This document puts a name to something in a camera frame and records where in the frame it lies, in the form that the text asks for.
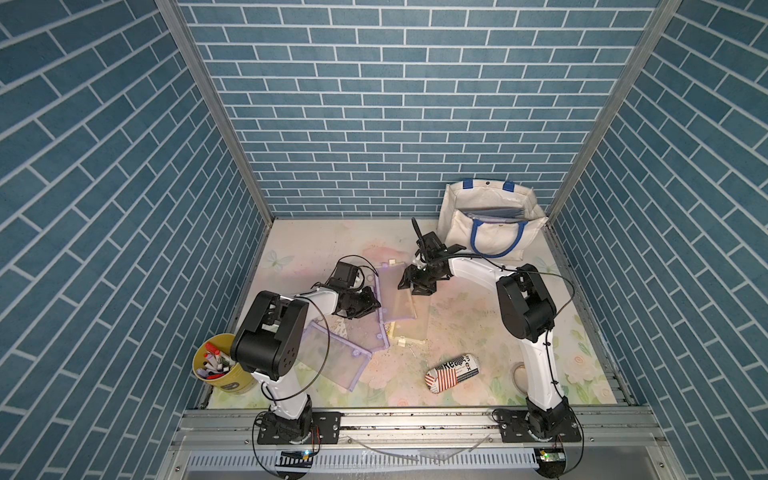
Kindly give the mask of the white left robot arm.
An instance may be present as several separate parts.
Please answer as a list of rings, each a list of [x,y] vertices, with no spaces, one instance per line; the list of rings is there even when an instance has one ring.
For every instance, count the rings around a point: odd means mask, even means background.
[[[309,395],[293,371],[306,325],[331,315],[358,319],[381,307],[367,273],[378,274],[371,265],[340,259],[329,277],[307,292],[289,297],[264,290],[247,309],[230,357],[260,382],[276,417],[297,422],[311,414]]]

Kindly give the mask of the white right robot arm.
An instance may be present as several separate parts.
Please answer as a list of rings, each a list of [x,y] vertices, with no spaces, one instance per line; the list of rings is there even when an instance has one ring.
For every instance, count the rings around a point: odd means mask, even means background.
[[[549,333],[558,309],[544,282],[543,273],[531,264],[508,267],[499,255],[446,246],[434,232],[417,235],[417,250],[398,288],[430,296],[440,281],[464,278],[497,294],[501,321],[519,342],[528,378],[526,404],[529,423],[540,430],[554,427],[571,412],[558,387],[554,352]]]

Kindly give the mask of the purple mesh pouch lower left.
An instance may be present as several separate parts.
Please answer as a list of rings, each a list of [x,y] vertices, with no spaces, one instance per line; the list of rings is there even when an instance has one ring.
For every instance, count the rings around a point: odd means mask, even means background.
[[[373,288],[374,293],[378,298],[376,285],[373,283],[373,280],[373,275],[365,275],[365,284],[370,285]],[[313,285],[313,291],[320,289],[330,290],[329,288],[323,286],[324,283],[316,282]],[[333,314],[336,303],[337,300],[335,301],[335,305],[332,308],[332,315],[334,317],[339,317]],[[342,319],[342,322],[329,322],[331,333],[343,337],[352,343],[369,350],[371,353],[385,350],[389,347],[389,341],[386,339],[384,326],[379,320],[378,310],[359,319],[345,319],[339,317]]]

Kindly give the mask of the purple mesh pouch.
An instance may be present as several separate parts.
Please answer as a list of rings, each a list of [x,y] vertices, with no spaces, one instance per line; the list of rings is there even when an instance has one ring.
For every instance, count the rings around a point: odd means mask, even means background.
[[[405,263],[394,261],[383,263],[378,268],[376,286],[378,300],[381,304],[378,316],[382,324],[387,325],[417,318],[411,291],[399,288],[405,269]]]
[[[311,322],[304,330],[298,360],[341,388],[353,391],[373,354]]]
[[[376,285],[373,283],[373,280],[373,275],[365,275],[365,284],[370,285],[373,288],[374,293],[378,298]],[[324,283],[316,282],[313,285],[313,291],[320,289],[330,290],[329,288],[323,286]],[[334,317],[339,317],[333,314],[336,303],[337,300],[335,301],[335,305],[332,308],[332,315]],[[379,320],[378,310],[359,319],[345,319],[339,317],[342,319],[342,322],[329,322],[331,333],[343,337],[352,343],[369,350],[371,353],[385,350],[389,347],[389,341],[386,339],[384,326]]]

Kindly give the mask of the purple mesh pouch bottom left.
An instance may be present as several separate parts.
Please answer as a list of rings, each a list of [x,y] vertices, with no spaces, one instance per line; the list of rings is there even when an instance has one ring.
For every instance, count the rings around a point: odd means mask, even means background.
[[[311,322],[304,330],[298,360],[341,388],[353,391],[373,354]]]

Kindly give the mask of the cream yellow pouch bottom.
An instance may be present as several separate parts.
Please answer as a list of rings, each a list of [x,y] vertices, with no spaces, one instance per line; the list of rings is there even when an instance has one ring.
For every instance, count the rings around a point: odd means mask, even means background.
[[[416,313],[415,319],[396,321],[388,325],[388,338],[394,345],[424,345],[427,342],[431,298],[416,296],[413,298],[413,302]]]

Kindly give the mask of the white canvas tote bag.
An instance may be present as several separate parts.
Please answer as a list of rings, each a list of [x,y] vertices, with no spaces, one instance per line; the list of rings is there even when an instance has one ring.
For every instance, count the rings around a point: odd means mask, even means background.
[[[446,187],[437,236],[469,253],[518,261],[547,222],[531,188],[512,181],[467,179]]]

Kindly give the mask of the crushed striped drink can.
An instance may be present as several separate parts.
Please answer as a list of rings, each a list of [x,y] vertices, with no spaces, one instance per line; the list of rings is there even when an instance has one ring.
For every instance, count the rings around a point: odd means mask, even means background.
[[[425,384],[434,393],[442,393],[479,374],[479,361],[473,354],[465,353],[430,369],[424,377]]]

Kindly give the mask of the brown tape roll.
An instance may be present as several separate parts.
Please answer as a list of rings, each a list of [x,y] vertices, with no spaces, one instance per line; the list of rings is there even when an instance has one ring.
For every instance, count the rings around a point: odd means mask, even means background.
[[[512,381],[515,388],[523,395],[528,393],[528,380],[525,365],[518,362],[512,367]]]

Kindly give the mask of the yellow bowl with items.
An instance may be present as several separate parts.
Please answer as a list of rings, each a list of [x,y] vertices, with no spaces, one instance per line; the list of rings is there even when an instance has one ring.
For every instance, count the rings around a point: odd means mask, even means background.
[[[205,341],[193,357],[192,373],[215,389],[242,394],[254,387],[256,380],[235,362],[234,339],[234,334],[222,333]]]

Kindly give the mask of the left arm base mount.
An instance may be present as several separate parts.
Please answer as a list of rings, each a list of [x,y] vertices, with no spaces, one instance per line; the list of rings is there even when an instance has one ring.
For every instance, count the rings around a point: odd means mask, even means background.
[[[265,411],[255,420],[254,436],[259,445],[333,445],[338,443],[341,419],[338,411],[312,411],[298,419],[285,419]]]

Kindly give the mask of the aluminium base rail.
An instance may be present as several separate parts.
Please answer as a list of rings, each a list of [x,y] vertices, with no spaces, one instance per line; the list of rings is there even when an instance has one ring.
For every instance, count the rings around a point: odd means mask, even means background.
[[[646,407],[580,407],[553,439],[533,437],[518,409],[317,409],[289,442],[255,410],[191,410],[162,479],[680,479]]]

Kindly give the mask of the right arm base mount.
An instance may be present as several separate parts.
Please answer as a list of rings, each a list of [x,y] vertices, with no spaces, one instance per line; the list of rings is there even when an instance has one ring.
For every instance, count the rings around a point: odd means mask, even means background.
[[[503,443],[580,442],[577,418],[569,408],[520,410],[497,408],[491,419],[498,425]]]

